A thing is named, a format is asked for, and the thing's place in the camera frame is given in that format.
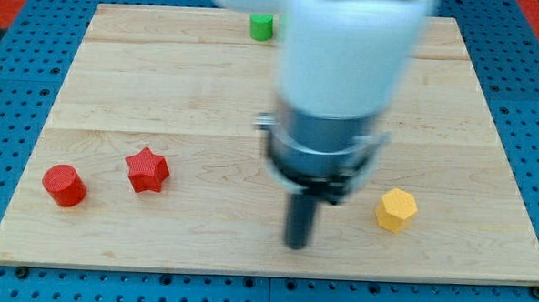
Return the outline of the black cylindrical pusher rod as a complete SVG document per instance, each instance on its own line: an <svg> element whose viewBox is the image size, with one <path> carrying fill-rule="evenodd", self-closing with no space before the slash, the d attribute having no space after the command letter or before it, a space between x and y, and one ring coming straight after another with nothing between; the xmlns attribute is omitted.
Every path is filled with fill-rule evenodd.
<svg viewBox="0 0 539 302"><path fill-rule="evenodd" d="M284 226L284 243L287 247L301 250L310 243L317 205L315 196L301 193L290 195Z"/></svg>

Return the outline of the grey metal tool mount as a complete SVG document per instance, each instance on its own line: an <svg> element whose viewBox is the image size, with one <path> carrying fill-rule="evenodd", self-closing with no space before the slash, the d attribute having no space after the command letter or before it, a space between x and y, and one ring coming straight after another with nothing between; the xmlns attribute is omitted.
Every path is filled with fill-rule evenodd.
<svg viewBox="0 0 539 302"><path fill-rule="evenodd" d="M291 194L332 205L371 179L389 135L375 130L376 117L322 117L280 100L255 121L264 137L265 167Z"/></svg>

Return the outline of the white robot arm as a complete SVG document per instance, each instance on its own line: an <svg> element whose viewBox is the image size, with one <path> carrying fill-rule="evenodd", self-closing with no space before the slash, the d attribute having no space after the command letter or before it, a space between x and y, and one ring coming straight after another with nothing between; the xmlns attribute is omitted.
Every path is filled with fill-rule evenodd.
<svg viewBox="0 0 539 302"><path fill-rule="evenodd" d="M370 178L388 136L375 124L439 0L212 0L283 25L276 107L259 116L266 164L289 191L283 240L310 242L318 204Z"/></svg>

